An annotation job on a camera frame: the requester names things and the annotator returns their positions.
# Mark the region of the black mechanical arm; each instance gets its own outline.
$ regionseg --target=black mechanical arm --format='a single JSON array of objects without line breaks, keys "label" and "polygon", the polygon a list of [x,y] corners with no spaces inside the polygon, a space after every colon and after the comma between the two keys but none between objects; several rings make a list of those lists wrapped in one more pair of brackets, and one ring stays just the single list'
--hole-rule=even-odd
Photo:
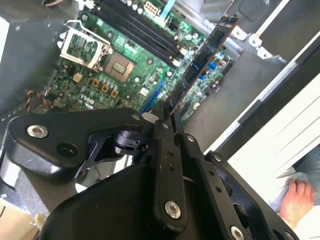
[{"label": "black mechanical arm", "polygon": [[[124,155],[132,165],[76,193],[79,172]],[[48,216],[39,240],[298,240],[222,156],[203,155],[162,102],[142,115],[20,116],[1,160],[1,178],[30,213]]]}]

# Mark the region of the ram slot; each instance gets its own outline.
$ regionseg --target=ram slot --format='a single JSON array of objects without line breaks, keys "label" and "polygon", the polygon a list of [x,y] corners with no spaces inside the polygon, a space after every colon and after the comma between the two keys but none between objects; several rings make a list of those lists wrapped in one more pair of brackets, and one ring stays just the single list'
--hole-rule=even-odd
[{"label": "ram slot", "polygon": [[113,9],[102,6],[101,11],[98,11],[95,15],[168,65],[175,67],[172,62],[175,54],[174,52],[169,51],[163,48],[157,42],[154,42],[151,37],[143,34],[139,28],[137,28],[131,22],[126,21]]},{"label": "ram slot", "polygon": [[100,6],[103,5],[118,12],[124,19],[135,25],[141,32],[144,32],[145,35],[150,36],[163,48],[173,52],[178,50],[178,43],[170,34],[160,27],[153,25],[150,20],[146,19],[145,16],[139,15],[131,7],[116,0],[102,0]]}]

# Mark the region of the bare foot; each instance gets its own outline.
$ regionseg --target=bare foot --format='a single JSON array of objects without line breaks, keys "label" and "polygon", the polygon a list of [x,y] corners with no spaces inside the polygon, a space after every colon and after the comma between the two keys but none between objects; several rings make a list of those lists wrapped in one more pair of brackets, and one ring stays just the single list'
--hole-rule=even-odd
[{"label": "bare foot", "polygon": [[279,216],[292,228],[307,215],[315,205],[315,191],[307,182],[290,179],[288,192],[280,207]]}]

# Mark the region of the motherboard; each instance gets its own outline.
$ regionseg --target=motherboard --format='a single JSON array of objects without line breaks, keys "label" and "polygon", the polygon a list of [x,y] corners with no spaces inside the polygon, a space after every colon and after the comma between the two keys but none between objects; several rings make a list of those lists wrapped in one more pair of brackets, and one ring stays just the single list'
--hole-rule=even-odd
[{"label": "motherboard", "polygon": [[[167,99],[206,38],[157,0],[104,2],[67,23],[49,98],[66,111],[129,107],[147,112]],[[232,64],[220,49],[179,105],[184,124],[219,90]]]}]

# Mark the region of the screw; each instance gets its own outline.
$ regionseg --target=screw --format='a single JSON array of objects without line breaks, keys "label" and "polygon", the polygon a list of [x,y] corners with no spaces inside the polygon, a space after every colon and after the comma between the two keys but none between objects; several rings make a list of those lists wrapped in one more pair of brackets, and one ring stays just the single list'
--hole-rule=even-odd
[{"label": "screw", "polygon": [[164,204],[164,210],[173,219],[178,219],[181,216],[180,207],[174,201],[167,201]]},{"label": "screw", "polygon": [[236,226],[231,227],[231,234],[236,240],[245,240],[243,233]]},{"label": "screw", "polygon": [[294,237],[289,232],[286,231],[285,235],[289,240],[295,240]]},{"label": "screw", "polygon": [[189,140],[190,142],[192,142],[192,143],[195,141],[195,139],[193,138],[193,136],[190,136],[190,135],[188,136],[188,140]]},{"label": "screw", "polygon": [[168,124],[166,124],[165,122],[163,122],[161,125],[162,125],[165,129],[169,129]]},{"label": "screw", "polygon": [[29,136],[37,139],[43,139],[46,136],[48,136],[47,128],[45,126],[40,126],[40,125],[29,126],[26,132],[29,134]]},{"label": "screw", "polygon": [[84,14],[84,15],[82,15],[81,19],[82,19],[83,21],[87,21],[87,20],[88,20],[88,16]]},{"label": "screw", "polygon": [[218,155],[214,155],[214,158],[215,158],[215,160],[217,160],[218,162],[221,162],[221,161],[222,161],[221,157],[218,156]]},{"label": "screw", "polygon": [[132,114],[132,118],[138,121],[140,120],[140,117],[136,114]]}]

